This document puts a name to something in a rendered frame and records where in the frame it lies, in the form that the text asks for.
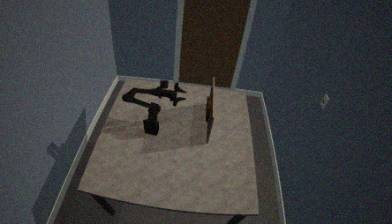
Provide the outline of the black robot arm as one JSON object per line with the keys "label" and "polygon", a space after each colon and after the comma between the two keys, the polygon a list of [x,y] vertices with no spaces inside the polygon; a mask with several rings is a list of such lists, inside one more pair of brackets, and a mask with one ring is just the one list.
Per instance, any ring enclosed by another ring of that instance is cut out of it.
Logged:
{"label": "black robot arm", "polygon": [[[148,93],[148,94],[152,94],[155,96],[159,96],[161,99],[162,97],[166,97],[167,90],[164,90],[164,89],[166,89],[168,87],[168,82],[169,82],[168,80],[161,80],[160,86],[158,86],[156,88],[151,88],[151,89],[133,88],[130,92],[123,94],[122,99],[123,99],[123,101],[135,103],[140,106],[148,108],[148,110],[147,110],[148,121],[153,121],[153,122],[156,121],[157,122],[157,115],[159,114],[159,112],[162,109],[161,106],[159,106],[159,104],[156,104],[153,102],[151,102],[151,104],[149,104],[144,101],[140,101],[140,100],[134,98],[133,96],[136,93]],[[168,92],[168,94],[169,94],[170,101],[175,101],[174,92]]]}

